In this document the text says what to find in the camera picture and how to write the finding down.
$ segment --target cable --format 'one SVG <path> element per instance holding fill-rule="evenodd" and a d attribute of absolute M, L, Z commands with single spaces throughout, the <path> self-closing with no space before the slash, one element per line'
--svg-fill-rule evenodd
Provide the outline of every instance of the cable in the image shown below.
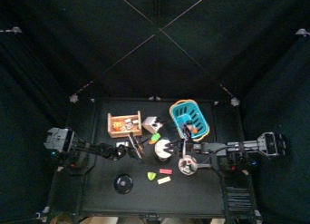
<path fill-rule="evenodd" d="M 222 151 L 222 150 L 224 150 L 224 149 L 228 149 L 228 148 L 232 148 L 232 147 L 223 147 L 223 148 L 218 149 L 216 151 L 212 151 L 212 152 L 210 153 L 210 155 L 208 155 L 208 158 L 206 159 L 204 162 L 202 162 L 202 164 L 206 163 L 206 162 L 208 161 L 208 159 L 211 158 L 212 155 L 215 155 L 216 152 L 219 152 L 219 151 Z"/>

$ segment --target black curtain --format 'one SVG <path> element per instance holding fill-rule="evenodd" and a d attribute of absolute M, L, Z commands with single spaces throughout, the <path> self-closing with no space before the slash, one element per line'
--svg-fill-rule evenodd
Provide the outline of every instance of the black curtain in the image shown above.
<path fill-rule="evenodd" d="M 12 28 L 0 14 L 3 29 Z M 25 34 L 0 33 L 0 222 L 35 217 L 52 180 L 45 132 L 63 127 L 69 98 L 32 53 Z"/>
<path fill-rule="evenodd" d="M 287 138 L 287 156 L 263 160 L 255 189 L 267 223 L 310 223 L 310 39 L 301 37 L 242 103 L 246 136 Z"/>

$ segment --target black table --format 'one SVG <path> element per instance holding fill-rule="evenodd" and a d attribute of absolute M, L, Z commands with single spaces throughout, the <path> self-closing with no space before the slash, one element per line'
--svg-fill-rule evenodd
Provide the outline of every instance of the black table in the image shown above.
<path fill-rule="evenodd" d="M 108 113 L 112 116 L 132 115 L 140 111 L 142 121 L 148 116 L 158 116 L 166 121 L 160 134 L 171 141 L 179 139 L 175 123 L 170 116 L 170 107 L 176 100 L 151 102 L 142 99 L 95 99 L 79 101 L 71 105 L 67 127 L 71 127 L 79 137 L 99 144 L 105 142 L 112 146 L 128 138 L 112 139 L 108 135 Z M 206 142 L 243 141 L 239 110 L 230 101 L 196 101 L 200 112 L 210 124 L 210 134 Z M 143 138 L 150 135 L 143 130 Z M 154 145 L 144 144 L 144 164 L 125 155 L 119 161 L 91 155 L 95 167 L 83 176 L 71 176 L 64 170 L 56 172 L 51 190 L 51 214 L 68 212 L 75 219 L 89 216 L 138 216 L 220 218 L 227 216 L 226 180 L 212 169 L 200 169 L 186 176 L 179 171 L 178 156 L 167 162 L 160 162 L 155 155 Z M 198 161 L 206 156 L 196 155 Z M 148 180 L 148 171 L 172 169 L 171 181 L 159 185 L 156 179 L 167 175 L 158 173 L 154 181 Z M 121 173 L 134 179 L 134 188 L 125 195 L 113 189 L 113 180 Z M 248 180 L 238 179 L 246 187 L 252 185 Z"/>

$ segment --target small toy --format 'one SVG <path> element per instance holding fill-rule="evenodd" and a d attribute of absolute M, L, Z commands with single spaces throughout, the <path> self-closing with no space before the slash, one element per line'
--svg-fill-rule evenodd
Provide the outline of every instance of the small toy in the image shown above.
<path fill-rule="evenodd" d="M 168 175 L 172 175 L 172 170 L 160 169 L 160 174 L 168 174 Z"/>
<path fill-rule="evenodd" d="M 121 122 L 112 122 L 112 129 L 115 131 L 120 131 L 123 127 L 123 123 Z"/>
<path fill-rule="evenodd" d="M 159 184 L 167 183 L 168 181 L 171 181 L 170 177 L 163 177 L 162 179 L 158 180 Z"/>
<path fill-rule="evenodd" d="M 156 178 L 156 173 L 155 172 L 148 172 L 148 180 L 152 181 Z"/>
<path fill-rule="evenodd" d="M 160 134 L 159 134 L 159 133 L 154 133 L 154 134 L 151 135 L 148 144 L 156 143 L 156 141 L 159 140 L 159 138 L 160 138 Z"/>

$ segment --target blue basket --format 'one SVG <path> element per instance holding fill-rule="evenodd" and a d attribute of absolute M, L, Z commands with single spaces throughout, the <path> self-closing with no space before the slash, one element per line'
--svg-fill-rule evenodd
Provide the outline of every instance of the blue basket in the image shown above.
<path fill-rule="evenodd" d="M 192 100 L 180 100 L 170 107 L 170 114 L 174 119 L 179 136 L 182 139 L 186 138 L 182 127 L 187 124 L 187 121 L 192 121 L 192 127 L 198 129 L 198 133 L 191 133 L 191 139 L 194 141 L 202 140 L 202 138 L 210 132 L 208 123 L 200 113 L 199 105 Z"/>

